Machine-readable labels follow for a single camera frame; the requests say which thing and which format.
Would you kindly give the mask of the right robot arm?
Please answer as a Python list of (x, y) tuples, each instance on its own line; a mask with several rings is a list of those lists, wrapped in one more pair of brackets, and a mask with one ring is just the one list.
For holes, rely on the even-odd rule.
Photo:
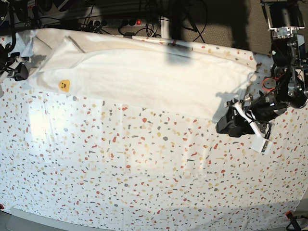
[(2, 0), (0, 2), (0, 34), (11, 35), (11, 42), (0, 43), (0, 81), (13, 78), (15, 81), (28, 79), (28, 69), (25, 63), (29, 57), (22, 57), (19, 52), (13, 52), (16, 46), (17, 24), (27, 21), (26, 0)]

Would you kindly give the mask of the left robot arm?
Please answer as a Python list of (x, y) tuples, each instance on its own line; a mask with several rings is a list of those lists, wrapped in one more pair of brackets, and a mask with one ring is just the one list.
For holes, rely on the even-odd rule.
[(296, 0), (260, 2), (271, 36), (273, 66), (270, 79), (276, 85), (259, 92), (259, 97), (227, 102), (227, 112), (216, 125), (219, 134), (240, 137), (256, 134), (253, 125), (266, 139), (271, 133), (271, 121), (288, 107), (300, 109), (308, 102), (308, 54), (302, 13)]

